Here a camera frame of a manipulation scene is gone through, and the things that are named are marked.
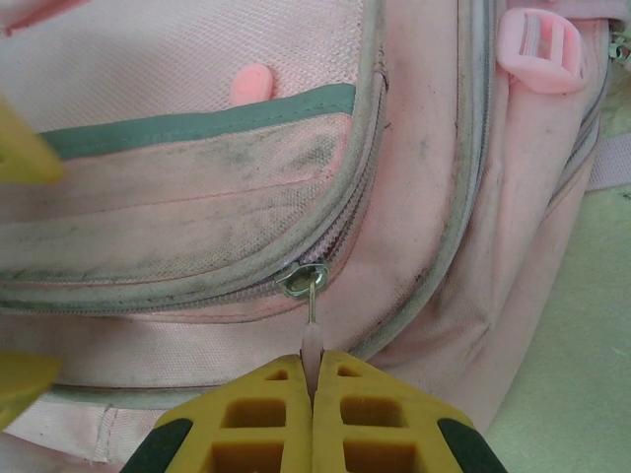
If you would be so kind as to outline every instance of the pink tag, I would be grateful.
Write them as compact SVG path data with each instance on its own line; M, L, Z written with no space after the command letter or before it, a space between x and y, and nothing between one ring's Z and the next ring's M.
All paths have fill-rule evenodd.
M250 64L241 70L233 81L231 100L234 106L269 101L272 95L273 77L262 64Z

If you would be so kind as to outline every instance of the pink plastic buckle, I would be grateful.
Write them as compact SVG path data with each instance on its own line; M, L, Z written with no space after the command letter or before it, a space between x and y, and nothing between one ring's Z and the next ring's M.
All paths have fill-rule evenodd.
M233 105L269 101L273 82L271 71L262 64L246 66L233 81L230 93Z
M497 61L538 94L565 94L587 83L581 34L556 13L513 8L500 22Z

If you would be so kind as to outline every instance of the zipper slider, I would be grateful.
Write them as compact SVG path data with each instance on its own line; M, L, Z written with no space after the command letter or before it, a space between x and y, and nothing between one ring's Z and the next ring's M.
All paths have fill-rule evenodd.
M276 284L281 292L291 299L305 299L312 291L312 280L315 279L315 290L319 291L328 283L328 263L300 264L294 262L285 269Z
M613 62L622 64L625 69L631 66L631 34L625 32L613 32L609 45L609 57Z

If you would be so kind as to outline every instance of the zipper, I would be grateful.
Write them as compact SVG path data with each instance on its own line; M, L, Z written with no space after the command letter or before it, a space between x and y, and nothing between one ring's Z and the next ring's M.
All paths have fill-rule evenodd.
M416 289L390 318L364 336L349 353L368 360L418 316L445 279L464 232L482 180L492 125L498 12L503 0L458 2L457 118L455 193L442 247Z

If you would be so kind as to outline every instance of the gray stripe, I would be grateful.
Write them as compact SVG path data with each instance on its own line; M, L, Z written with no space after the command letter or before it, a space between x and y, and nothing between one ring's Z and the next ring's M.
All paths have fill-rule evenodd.
M42 133L62 160L195 141L332 113L353 113L355 87L335 84L213 113L183 113Z

